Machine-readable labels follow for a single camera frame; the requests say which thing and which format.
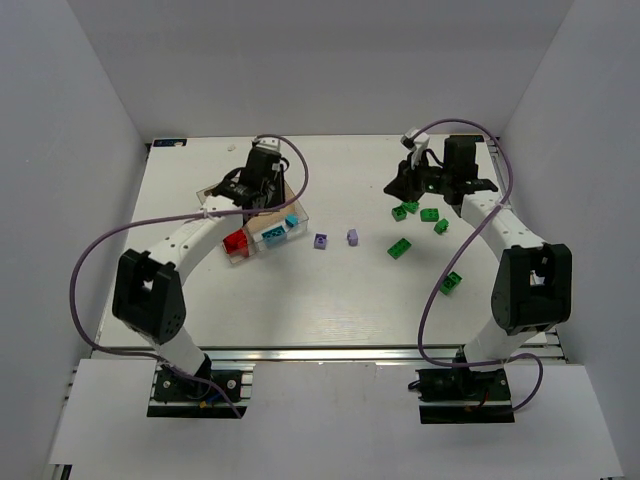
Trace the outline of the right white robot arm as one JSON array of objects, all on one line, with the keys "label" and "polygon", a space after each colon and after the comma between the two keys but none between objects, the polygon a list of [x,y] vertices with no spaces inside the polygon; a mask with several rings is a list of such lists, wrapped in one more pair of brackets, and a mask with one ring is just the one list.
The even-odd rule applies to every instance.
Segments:
[{"label": "right white robot arm", "polygon": [[491,318],[467,342],[460,364],[496,370],[527,340],[566,322],[571,313],[572,253],[534,234],[507,206],[499,188],[478,175],[476,142],[469,135],[444,141],[441,162],[431,164],[429,137],[410,132],[398,173],[384,189],[401,201],[437,194],[471,227],[499,262],[491,293]]}]

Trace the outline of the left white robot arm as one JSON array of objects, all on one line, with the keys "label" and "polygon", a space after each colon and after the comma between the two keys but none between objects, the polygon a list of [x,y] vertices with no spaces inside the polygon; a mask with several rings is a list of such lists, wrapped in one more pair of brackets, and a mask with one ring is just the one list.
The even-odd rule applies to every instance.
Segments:
[{"label": "left white robot arm", "polygon": [[145,339],[170,366],[207,379],[210,361],[184,327],[183,285],[225,237],[245,225],[252,210],[284,202],[279,147],[260,141],[250,149],[244,166],[209,190],[194,219],[145,251],[129,249],[121,255],[112,315]]}]

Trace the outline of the long cyan lego brick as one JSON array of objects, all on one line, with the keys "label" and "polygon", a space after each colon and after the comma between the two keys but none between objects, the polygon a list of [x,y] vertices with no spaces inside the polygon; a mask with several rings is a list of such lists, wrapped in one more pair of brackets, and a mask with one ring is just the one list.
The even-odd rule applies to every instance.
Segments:
[{"label": "long cyan lego brick", "polygon": [[282,225],[266,230],[261,233],[263,243],[270,248],[281,241],[287,239],[287,231]]}]

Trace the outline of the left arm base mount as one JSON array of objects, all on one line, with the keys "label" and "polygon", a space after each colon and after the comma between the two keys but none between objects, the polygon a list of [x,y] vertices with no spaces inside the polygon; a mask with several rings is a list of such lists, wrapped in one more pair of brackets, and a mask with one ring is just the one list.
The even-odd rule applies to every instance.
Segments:
[{"label": "left arm base mount", "polygon": [[254,367],[248,364],[214,365],[211,381],[233,403],[239,416],[220,392],[208,385],[193,382],[157,366],[148,406],[149,418],[238,419],[246,413],[252,393]]}]

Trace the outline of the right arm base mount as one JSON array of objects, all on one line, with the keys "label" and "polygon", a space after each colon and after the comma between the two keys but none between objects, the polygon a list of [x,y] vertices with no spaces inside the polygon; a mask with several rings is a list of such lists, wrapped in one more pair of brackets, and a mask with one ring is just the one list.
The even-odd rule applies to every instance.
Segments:
[{"label": "right arm base mount", "polygon": [[416,371],[407,389],[418,394],[420,422],[429,425],[515,422],[504,368],[474,371],[431,368]]}]

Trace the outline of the small cyan lego brick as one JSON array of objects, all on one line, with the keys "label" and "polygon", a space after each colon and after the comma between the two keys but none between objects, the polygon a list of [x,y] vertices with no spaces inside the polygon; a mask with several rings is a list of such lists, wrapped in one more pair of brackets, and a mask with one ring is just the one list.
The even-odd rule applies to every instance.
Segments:
[{"label": "small cyan lego brick", "polygon": [[294,228],[298,225],[299,219],[295,214],[289,214],[285,217],[285,223],[288,227]]}]

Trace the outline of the red lego brick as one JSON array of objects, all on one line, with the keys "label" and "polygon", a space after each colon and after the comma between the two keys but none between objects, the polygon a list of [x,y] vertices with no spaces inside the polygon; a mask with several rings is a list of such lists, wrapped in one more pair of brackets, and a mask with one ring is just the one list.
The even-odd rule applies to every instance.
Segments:
[{"label": "red lego brick", "polygon": [[248,238],[243,229],[239,229],[223,239],[223,247],[227,255],[249,256]]}]

